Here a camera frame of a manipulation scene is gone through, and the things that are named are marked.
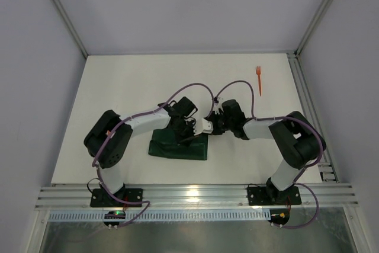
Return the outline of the green cloth napkin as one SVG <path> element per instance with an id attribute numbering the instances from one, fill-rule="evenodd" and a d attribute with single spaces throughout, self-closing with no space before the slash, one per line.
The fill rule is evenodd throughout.
<path id="1" fill-rule="evenodd" d="M 206 161 L 208 136 L 201 134 L 189 140 L 188 144 L 180 145 L 171 129 L 154 130 L 149 142 L 148 154 L 167 159 Z"/>

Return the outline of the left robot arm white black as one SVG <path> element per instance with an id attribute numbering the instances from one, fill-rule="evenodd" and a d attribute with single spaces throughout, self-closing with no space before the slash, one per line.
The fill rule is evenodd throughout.
<path id="1" fill-rule="evenodd" d="M 114 196 L 124 189 L 118 163 L 124 156 L 129 141 L 141 134 L 167 130 L 164 138 L 169 145 L 189 146 L 195 138 L 195 119 L 198 108 L 187 97 L 179 101 L 158 104 L 152 110 L 120 116 L 106 111 L 84 138 L 88 153 L 94 158 L 98 179 L 104 191 Z"/>

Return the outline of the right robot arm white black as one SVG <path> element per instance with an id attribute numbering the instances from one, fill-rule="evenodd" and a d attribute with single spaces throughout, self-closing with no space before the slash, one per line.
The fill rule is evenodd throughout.
<path id="1" fill-rule="evenodd" d="M 212 135 L 232 132 L 241 140 L 268 139 L 274 141 L 282 161 L 276 172 L 263 186 L 249 184 L 248 201 L 251 206 L 286 205 L 301 203 L 295 182 L 305 170 L 320 161 L 326 142 L 319 132 L 298 111 L 284 117 L 246 117 L 239 103 L 232 99 L 214 99 L 216 109 L 206 118 Z"/>

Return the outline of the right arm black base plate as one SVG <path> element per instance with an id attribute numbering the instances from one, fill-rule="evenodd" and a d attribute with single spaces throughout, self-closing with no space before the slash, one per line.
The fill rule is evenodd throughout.
<path id="1" fill-rule="evenodd" d="M 274 186 L 249 185 L 246 192 L 250 206 L 298 206 L 302 204 L 300 192 L 296 186 L 278 191 Z"/>

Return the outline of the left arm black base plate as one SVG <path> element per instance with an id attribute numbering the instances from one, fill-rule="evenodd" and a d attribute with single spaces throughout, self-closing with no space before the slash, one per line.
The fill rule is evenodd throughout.
<path id="1" fill-rule="evenodd" d="M 96 188 L 92 191 L 90 207 L 141 207 L 143 190 L 141 188 L 121 188 L 114 196 L 120 200 L 128 201 L 136 204 L 120 203 L 109 196 L 102 188 Z"/>

